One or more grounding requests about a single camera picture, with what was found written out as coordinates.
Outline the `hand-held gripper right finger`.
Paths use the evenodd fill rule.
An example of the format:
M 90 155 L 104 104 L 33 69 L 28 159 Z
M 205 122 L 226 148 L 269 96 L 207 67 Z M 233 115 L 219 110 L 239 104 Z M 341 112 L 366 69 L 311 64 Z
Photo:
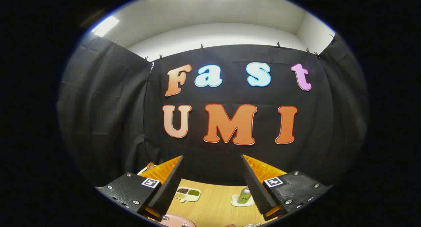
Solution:
M 291 215 L 332 189 L 301 171 L 285 172 L 241 155 L 244 179 L 265 221 Z

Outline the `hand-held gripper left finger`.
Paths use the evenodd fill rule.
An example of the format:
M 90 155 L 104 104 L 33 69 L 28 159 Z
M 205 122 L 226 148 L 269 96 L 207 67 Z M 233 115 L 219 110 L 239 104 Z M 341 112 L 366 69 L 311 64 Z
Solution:
M 141 174 L 127 172 L 99 192 L 135 215 L 161 221 L 182 179 L 183 161 L 181 155 Z

